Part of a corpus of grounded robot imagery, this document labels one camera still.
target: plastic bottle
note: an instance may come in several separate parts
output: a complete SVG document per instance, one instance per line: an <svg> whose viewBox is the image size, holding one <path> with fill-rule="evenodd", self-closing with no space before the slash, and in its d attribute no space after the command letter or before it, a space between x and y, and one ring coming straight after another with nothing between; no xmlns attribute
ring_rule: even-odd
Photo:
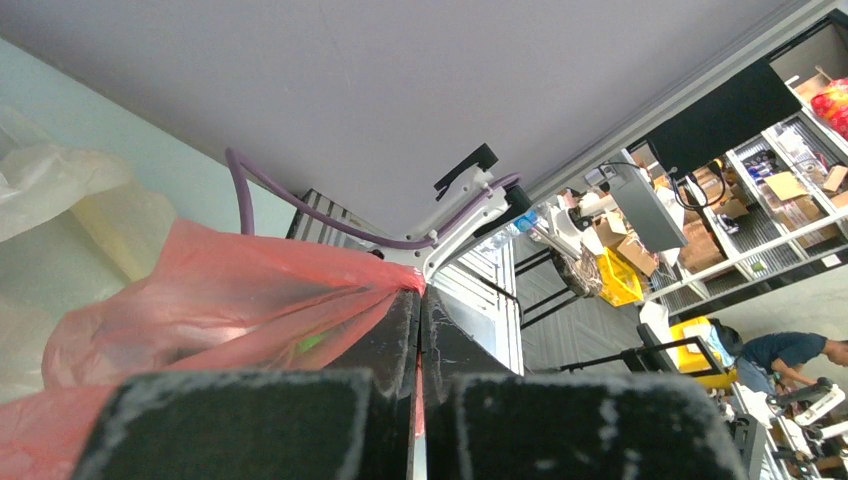
<svg viewBox="0 0 848 480"><path fill-rule="evenodd" d="M530 210L524 215L518 217L514 222L507 225L500 232L496 233L486 242L484 250L487 252L495 252L504 247L513 238L521 236L523 233L532 230L539 223L539 215Z"/></svg>

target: man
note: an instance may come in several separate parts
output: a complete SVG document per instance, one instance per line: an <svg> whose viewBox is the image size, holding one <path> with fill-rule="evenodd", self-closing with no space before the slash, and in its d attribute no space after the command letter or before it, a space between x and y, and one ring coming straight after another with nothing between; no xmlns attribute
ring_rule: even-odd
<svg viewBox="0 0 848 480"><path fill-rule="evenodd" d="M772 333L745 343L736 360L739 382L755 392L775 394L769 377L780 375L781 383L815 385L816 380L801 373L801 367L824 354L828 360L848 366L848 341L829 340L815 333Z"/></svg>

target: purple tube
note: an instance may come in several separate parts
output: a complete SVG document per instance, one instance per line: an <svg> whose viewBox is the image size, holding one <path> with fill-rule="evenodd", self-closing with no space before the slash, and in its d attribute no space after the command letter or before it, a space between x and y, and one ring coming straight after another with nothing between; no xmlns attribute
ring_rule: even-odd
<svg viewBox="0 0 848 480"><path fill-rule="evenodd" d="M271 192L273 192L275 195L279 196L283 200L287 201L288 203L294 205L298 210L301 210L307 215L348 235L352 235L354 237L361 238L365 241L375 243L384 247L396 248L398 250L419 250L422 248L427 248L433 245L433 243L435 243L431 238L426 238L417 241L402 241L381 237L379 235L374 235L372 233L360 230L346 223L342 223L334 218L330 218L327 215L305 204L299 198L292 195L288 190L278 185L273 179L271 179L262 170L260 170L256 166L256 164L254 164L250 159L248 159L244 155L236 152L231 148L228 148L226 150L225 155L227 158L227 165L230 167L230 172L233 176L233 182L236 186L236 196L238 197L239 202L239 216L242 224L241 230L244 234L251 235L254 231L253 204L250 198L250 190L248 189L247 179L244 176L244 172L241 171L241 167L244 167L247 171L256 176L256 178L262 183L264 183L265 186L268 187L269 190L271 190ZM498 187L509 187L518 183L519 180L521 180L521 175L513 173L498 180L495 180L490 184L490 186L492 189ZM460 211L457 212L457 214L454 215L453 218L448 220L442 227L437 230L438 235L441 236L442 234L453 228L466 214L468 214L468 212L470 212L475 206L482 202L488 194L488 191L482 191L477 194L477 196L475 196L474 199L471 200L471 202L462 207L462 209L460 209Z"/></svg>

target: gray monitor back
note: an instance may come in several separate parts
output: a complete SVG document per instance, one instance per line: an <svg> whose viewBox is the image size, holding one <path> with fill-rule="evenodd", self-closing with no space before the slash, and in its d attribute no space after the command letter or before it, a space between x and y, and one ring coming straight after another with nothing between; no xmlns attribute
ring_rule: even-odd
<svg viewBox="0 0 848 480"><path fill-rule="evenodd" d="M640 169L615 165L619 162L635 165L627 150L621 150L610 159L616 171L616 175L609 180L610 195L645 248L655 253L686 245L683 232L674 224Z"/></svg>

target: person's arm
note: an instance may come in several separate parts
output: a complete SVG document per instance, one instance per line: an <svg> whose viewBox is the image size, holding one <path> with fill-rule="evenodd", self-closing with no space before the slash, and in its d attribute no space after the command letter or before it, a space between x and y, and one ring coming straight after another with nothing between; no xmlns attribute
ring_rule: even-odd
<svg viewBox="0 0 848 480"><path fill-rule="evenodd" d="M789 380L793 380L799 383L803 383L804 385L815 385L816 381L812 378L808 378L801 374L801 372L791 368L787 365L783 360L778 358L777 360L771 362L771 369L780 374L781 378L787 378Z"/></svg>

